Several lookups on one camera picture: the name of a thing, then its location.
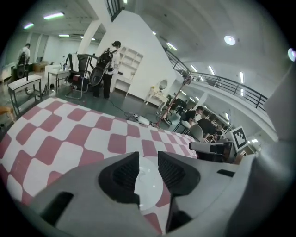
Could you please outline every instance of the white pillar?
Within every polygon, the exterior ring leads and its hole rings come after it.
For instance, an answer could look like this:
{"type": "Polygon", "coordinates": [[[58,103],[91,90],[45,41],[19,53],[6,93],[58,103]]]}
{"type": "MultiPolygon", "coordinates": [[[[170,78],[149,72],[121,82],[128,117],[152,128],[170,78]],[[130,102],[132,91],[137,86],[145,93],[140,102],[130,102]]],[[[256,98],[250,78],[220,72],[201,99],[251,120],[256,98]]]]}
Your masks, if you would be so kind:
{"type": "Polygon", "coordinates": [[[208,98],[208,93],[205,92],[205,93],[202,95],[202,97],[199,98],[198,103],[194,106],[193,109],[196,110],[198,106],[203,105],[204,102],[207,100],[207,98],[208,98]]]}
{"type": "Polygon", "coordinates": [[[77,50],[77,54],[84,54],[87,51],[87,48],[89,46],[89,44],[92,41],[92,38],[94,36],[94,34],[96,33],[97,29],[99,28],[100,24],[102,23],[101,20],[94,20],[90,23],[90,25],[88,26],[83,39],[79,45],[79,48],[77,50]]]}

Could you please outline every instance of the white shirt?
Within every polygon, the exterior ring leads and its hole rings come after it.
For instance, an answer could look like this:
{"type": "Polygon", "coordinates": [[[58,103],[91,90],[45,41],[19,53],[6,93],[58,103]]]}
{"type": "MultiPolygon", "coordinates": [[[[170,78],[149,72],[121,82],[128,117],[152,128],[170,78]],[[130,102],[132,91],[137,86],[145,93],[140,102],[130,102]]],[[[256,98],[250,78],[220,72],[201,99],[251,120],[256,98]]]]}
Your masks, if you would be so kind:
{"type": "MultiPolygon", "coordinates": [[[[113,52],[115,50],[118,50],[118,49],[116,49],[114,46],[111,46],[109,48],[109,52],[113,52]]],[[[117,73],[118,66],[119,66],[119,60],[120,60],[120,54],[117,51],[117,52],[113,53],[113,58],[112,58],[111,66],[110,66],[111,68],[113,68],[113,71],[108,72],[108,69],[106,69],[104,73],[109,74],[109,75],[117,73]]]]}
{"type": "Polygon", "coordinates": [[[23,48],[19,51],[19,53],[18,53],[18,60],[19,60],[19,58],[20,58],[20,56],[21,56],[21,54],[22,54],[23,52],[25,52],[25,55],[26,55],[26,61],[27,61],[28,58],[30,57],[30,50],[29,50],[27,47],[23,47],[23,48]]]}

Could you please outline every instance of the staircase railing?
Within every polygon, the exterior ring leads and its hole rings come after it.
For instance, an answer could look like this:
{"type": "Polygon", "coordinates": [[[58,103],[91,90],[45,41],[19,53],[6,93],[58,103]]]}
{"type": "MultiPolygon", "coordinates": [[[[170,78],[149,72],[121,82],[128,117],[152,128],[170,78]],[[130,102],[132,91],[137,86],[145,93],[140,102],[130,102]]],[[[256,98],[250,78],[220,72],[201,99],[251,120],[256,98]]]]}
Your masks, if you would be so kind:
{"type": "Polygon", "coordinates": [[[106,0],[106,3],[107,3],[107,10],[111,17],[111,22],[113,22],[115,18],[120,14],[120,12],[124,10],[124,7],[120,7],[119,0],[106,0]]]}
{"type": "MultiPolygon", "coordinates": [[[[173,53],[168,51],[167,48],[164,48],[164,50],[176,71],[178,71],[183,76],[190,72],[185,64],[182,63],[173,53]]],[[[199,72],[191,72],[191,76],[193,81],[205,83],[207,85],[226,91],[241,98],[245,102],[254,106],[256,109],[265,111],[263,105],[268,98],[242,83],[224,77],[199,72]]]]}

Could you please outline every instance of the floor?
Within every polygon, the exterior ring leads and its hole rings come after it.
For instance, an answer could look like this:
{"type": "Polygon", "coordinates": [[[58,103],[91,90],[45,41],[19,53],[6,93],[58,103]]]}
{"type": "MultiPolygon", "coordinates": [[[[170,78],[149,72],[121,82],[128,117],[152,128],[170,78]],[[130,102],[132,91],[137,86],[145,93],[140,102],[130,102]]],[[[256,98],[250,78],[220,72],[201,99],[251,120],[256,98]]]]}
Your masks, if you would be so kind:
{"type": "MultiPolygon", "coordinates": [[[[42,87],[47,83],[47,79],[44,77],[44,73],[35,73],[38,75],[41,75],[42,78],[42,87]]],[[[7,85],[10,83],[10,79],[6,80],[4,83],[0,84],[0,106],[9,106],[12,107],[10,96],[8,93],[8,87],[7,85]]],[[[159,117],[156,117],[155,112],[159,111],[157,106],[148,104],[147,106],[144,104],[143,100],[133,97],[131,95],[128,95],[125,98],[125,93],[120,90],[115,90],[113,93],[110,94],[109,100],[105,100],[102,98],[93,98],[93,94],[91,92],[83,94],[83,97],[81,100],[73,100],[65,97],[65,94],[70,90],[68,85],[65,85],[65,83],[60,84],[60,87],[58,89],[57,93],[52,93],[50,96],[56,96],[58,98],[61,98],[63,100],[70,101],[74,104],[81,105],[87,108],[90,108],[92,110],[107,113],[122,119],[126,119],[125,113],[137,113],[145,118],[147,118],[149,121],[156,123],[160,119],[159,117]]],[[[17,93],[17,99],[18,101],[26,101],[28,96],[25,94],[24,91],[17,93]]],[[[26,103],[24,103],[20,107],[20,111],[22,114],[24,114],[26,111],[28,111],[34,102],[34,99],[30,99],[26,103]]],[[[4,125],[4,128],[2,128],[2,131],[0,132],[0,140],[3,138],[3,135],[6,133],[7,129],[12,125],[10,118],[7,115],[1,115],[0,116],[0,124],[2,126],[4,125]]],[[[172,126],[167,125],[165,122],[160,123],[160,128],[168,131],[172,131],[175,127],[176,123],[174,123],[172,126]]]]}

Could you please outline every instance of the checkered mat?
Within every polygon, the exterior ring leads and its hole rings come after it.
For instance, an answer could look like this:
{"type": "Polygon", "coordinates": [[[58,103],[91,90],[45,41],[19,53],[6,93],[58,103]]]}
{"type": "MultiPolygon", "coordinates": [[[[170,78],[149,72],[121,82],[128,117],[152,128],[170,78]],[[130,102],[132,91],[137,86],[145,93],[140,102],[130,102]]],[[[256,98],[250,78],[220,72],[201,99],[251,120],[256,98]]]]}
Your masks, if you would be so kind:
{"type": "MultiPolygon", "coordinates": [[[[196,158],[187,135],[140,125],[49,98],[22,116],[0,143],[0,174],[11,196],[28,204],[70,169],[139,151],[157,167],[157,152],[196,158]]],[[[156,205],[142,212],[164,233],[170,194],[164,185],[156,205]]]]}

